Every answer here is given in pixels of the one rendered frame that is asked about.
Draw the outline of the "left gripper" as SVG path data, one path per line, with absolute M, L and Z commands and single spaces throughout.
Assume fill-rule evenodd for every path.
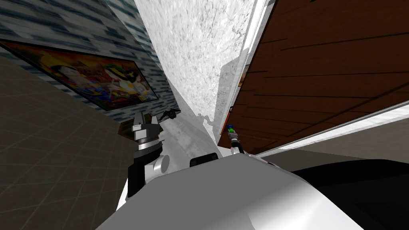
M 136 112 L 132 126 L 134 141 L 139 144 L 151 142 L 159 138 L 163 131 L 159 125 L 157 116 L 152 116 L 151 124 L 144 124 L 143 112 Z

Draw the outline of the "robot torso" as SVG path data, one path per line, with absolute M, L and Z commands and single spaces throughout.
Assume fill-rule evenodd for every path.
M 304 179 L 235 154 L 148 182 L 96 230 L 363 230 Z

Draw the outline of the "colourful framed wall picture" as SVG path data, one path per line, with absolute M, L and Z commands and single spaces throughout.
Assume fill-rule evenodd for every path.
M 104 111 L 158 99 L 133 60 L 6 39 L 0 47 Z

